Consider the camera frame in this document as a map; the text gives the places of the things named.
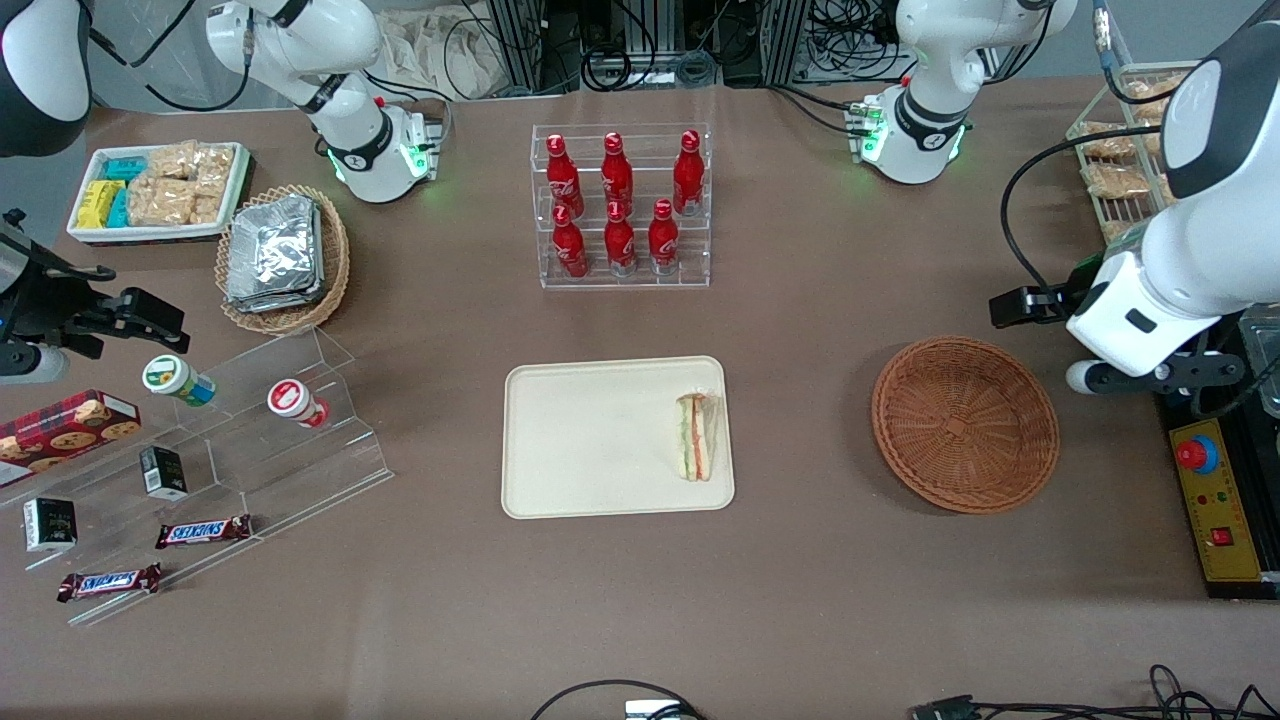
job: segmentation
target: wicker basket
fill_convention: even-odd
[[[333,315],[342,302],[343,293],[347,292],[347,278],[351,275],[351,247],[347,245],[347,228],[338,217],[338,210],[323,192],[311,187],[288,184],[273,187],[264,193],[255,195],[244,202],[244,206],[274,202],[291,193],[306,195],[320,206],[320,241],[324,243],[324,277],[329,284],[325,296],[315,305],[298,307],[284,307],[268,313],[241,313],[223,301],[223,314],[237,325],[253,332],[266,334],[288,334],[305,325],[319,325]],[[218,240],[218,264],[214,266],[214,279],[218,290],[227,295],[227,266],[230,251],[232,228],[223,228],[223,236]]]
[[[1004,350],[965,337],[916,342],[888,361],[872,395],[876,443],[929,502],[991,514],[1029,501],[1059,456],[1044,388]]]

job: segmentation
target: red button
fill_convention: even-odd
[[[1199,470],[1208,462],[1208,451],[1194,439],[1184,439],[1178,443],[1174,456],[1178,459],[1178,464],[1188,470]]]

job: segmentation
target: aluminum foil package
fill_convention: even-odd
[[[236,214],[227,302],[242,313],[308,305],[324,297],[320,208],[302,195]]]

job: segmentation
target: red label bottle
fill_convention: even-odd
[[[604,201],[622,205],[623,217],[631,217],[631,195],[635,183],[631,178],[631,161],[622,152],[622,136],[611,132],[604,136],[604,164],[600,165],[604,181]]]
[[[591,269],[591,261],[586,256],[586,247],[582,245],[582,231],[573,224],[570,209],[557,205],[552,210],[556,220],[556,229],[552,232],[552,242],[556,243],[556,258],[559,259],[564,272],[572,278],[581,278]]]
[[[701,138],[696,131],[685,131],[680,137],[680,158],[676,160],[676,192],[673,205],[681,215],[696,215],[703,211],[703,163]]]
[[[604,251],[609,254],[609,272],[625,278],[636,272],[635,231],[618,201],[608,205],[609,222],[604,225]]]
[[[552,197],[556,205],[568,208],[573,219],[582,217],[582,184],[577,179],[577,167],[564,150],[564,137],[552,135],[547,137],[547,152],[550,160],[547,161],[547,183],[552,186]]]
[[[669,275],[676,272],[676,242],[680,240],[680,227],[671,218],[671,200],[663,197],[653,204],[653,222],[649,223],[649,260],[653,272]]]

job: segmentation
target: red cookie box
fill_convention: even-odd
[[[138,406],[86,389],[0,424],[0,487],[44,473],[142,428]]]

